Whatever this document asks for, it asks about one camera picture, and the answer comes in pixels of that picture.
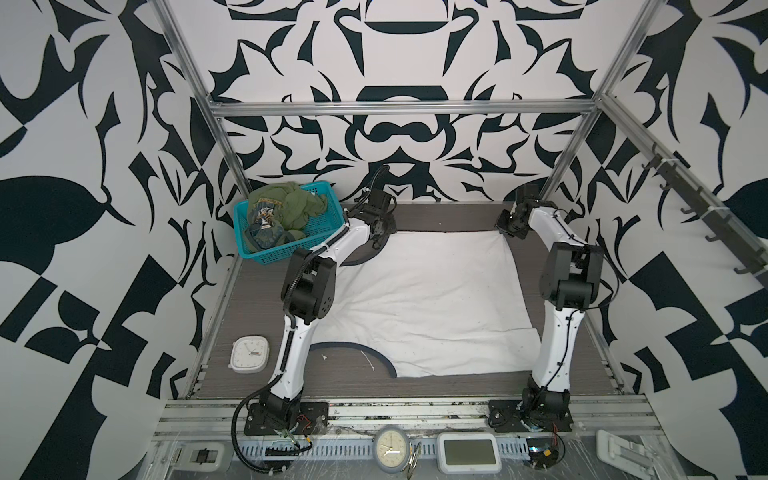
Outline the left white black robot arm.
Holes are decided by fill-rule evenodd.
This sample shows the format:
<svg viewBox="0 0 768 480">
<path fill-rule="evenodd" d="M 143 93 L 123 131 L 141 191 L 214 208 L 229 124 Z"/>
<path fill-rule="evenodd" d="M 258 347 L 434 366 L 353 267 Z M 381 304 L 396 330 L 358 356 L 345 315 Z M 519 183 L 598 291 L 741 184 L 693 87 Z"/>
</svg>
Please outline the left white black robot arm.
<svg viewBox="0 0 768 480">
<path fill-rule="evenodd" d="M 319 321 L 334 303 L 339 268 L 359 248 L 379 252 L 397 232 L 395 197 L 370 188 L 345 213 L 340 228 L 310 249 L 298 249 L 290 258 L 281 299 L 285 329 L 279 358 L 259 405 L 283 423 L 298 415 L 304 389 L 304 373 Z"/>
</svg>

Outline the white tank top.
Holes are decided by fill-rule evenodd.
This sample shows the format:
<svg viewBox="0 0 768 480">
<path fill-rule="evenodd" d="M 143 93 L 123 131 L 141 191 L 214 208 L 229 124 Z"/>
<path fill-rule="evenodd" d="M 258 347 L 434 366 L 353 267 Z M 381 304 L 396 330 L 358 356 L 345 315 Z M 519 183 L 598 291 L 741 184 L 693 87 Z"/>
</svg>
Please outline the white tank top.
<svg viewBox="0 0 768 480">
<path fill-rule="evenodd" d="M 313 344 L 360 347 L 419 378 L 529 371 L 541 340 L 500 234 L 401 232 L 339 270 Z"/>
</svg>

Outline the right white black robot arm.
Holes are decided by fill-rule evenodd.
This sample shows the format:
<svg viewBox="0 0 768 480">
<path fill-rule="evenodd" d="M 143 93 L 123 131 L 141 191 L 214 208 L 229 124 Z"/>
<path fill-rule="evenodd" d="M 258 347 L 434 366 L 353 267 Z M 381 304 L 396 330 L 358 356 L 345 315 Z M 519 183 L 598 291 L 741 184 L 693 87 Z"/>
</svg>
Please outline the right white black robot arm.
<svg viewBox="0 0 768 480">
<path fill-rule="evenodd" d="M 562 210 L 540 198 L 536 185 L 525 185 L 515 193 L 514 206 L 502 211 L 496 228 L 519 239 L 534 232 L 548 250 L 539 280 L 545 305 L 541 346 L 519 411 L 523 419 L 561 419 L 570 401 L 575 340 L 599 293 L 603 249 L 576 234 Z"/>
</svg>

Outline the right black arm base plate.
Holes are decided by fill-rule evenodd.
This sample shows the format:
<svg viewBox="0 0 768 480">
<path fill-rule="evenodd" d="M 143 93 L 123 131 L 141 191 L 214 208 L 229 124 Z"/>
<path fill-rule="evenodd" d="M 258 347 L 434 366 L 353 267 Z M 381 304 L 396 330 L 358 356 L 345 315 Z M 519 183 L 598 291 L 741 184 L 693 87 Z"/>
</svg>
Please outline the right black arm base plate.
<svg viewBox="0 0 768 480">
<path fill-rule="evenodd" d="M 525 412 L 521 400 L 490 400 L 487 425 L 496 433 L 571 432 L 569 411 L 559 415 L 541 408 Z"/>
</svg>

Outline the teal plastic basket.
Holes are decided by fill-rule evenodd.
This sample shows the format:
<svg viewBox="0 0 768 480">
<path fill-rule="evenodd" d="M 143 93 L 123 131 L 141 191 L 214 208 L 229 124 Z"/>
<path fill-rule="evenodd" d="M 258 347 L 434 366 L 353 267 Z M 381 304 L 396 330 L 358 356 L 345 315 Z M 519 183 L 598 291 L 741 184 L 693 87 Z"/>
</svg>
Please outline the teal plastic basket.
<svg viewBox="0 0 768 480">
<path fill-rule="evenodd" d="M 309 220 L 308 225 L 304 229 L 306 234 L 305 238 L 283 246 L 260 252 L 249 252 L 242 235 L 243 229 L 246 226 L 246 207 L 248 198 L 236 204 L 233 212 L 235 241 L 242 258 L 250 259 L 263 265 L 284 260 L 289 258 L 298 248 L 310 249 L 322 243 L 336 230 L 341 228 L 344 224 L 344 214 L 331 184 L 326 181 L 319 181 L 299 186 L 304 190 L 326 195 L 328 199 L 328 208 L 322 215 Z"/>
</svg>

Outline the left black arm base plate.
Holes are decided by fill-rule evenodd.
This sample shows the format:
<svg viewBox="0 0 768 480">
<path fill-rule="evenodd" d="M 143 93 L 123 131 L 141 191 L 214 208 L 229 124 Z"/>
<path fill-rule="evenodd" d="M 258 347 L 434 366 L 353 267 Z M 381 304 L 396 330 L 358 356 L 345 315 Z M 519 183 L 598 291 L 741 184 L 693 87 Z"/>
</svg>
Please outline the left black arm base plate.
<svg viewBox="0 0 768 480">
<path fill-rule="evenodd" d="M 246 436 L 263 436 L 272 432 L 288 431 L 309 435 L 328 425 L 327 402 L 284 402 L 274 405 L 254 402 L 248 406 L 243 433 Z"/>
</svg>

